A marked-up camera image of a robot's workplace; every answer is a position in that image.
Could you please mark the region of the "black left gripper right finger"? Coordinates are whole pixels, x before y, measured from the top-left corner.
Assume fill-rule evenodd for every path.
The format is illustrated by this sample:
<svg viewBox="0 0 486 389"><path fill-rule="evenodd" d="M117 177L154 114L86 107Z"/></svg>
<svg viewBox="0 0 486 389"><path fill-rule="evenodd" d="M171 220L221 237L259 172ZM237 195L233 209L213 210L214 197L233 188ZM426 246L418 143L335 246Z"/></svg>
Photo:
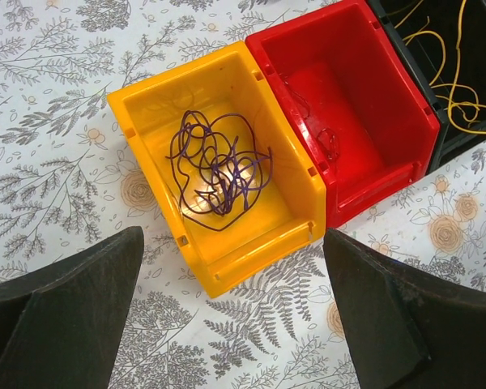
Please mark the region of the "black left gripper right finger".
<svg viewBox="0 0 486 389"><path fill-rule="evenodd" d="M360 387L486 388L486 292L336 229L323 250Z"/></svg>

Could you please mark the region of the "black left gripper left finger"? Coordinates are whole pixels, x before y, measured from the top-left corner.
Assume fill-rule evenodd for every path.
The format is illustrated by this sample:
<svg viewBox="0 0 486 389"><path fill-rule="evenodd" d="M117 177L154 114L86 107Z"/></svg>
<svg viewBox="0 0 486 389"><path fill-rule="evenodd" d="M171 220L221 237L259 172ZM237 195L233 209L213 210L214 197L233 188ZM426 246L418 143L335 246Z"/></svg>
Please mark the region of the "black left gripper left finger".
<svg viewBox="0 0 486 389"><path fill-rule="evenodd" d="M143 259L132 226L0 284L0 388L106 388Z"/></svg>

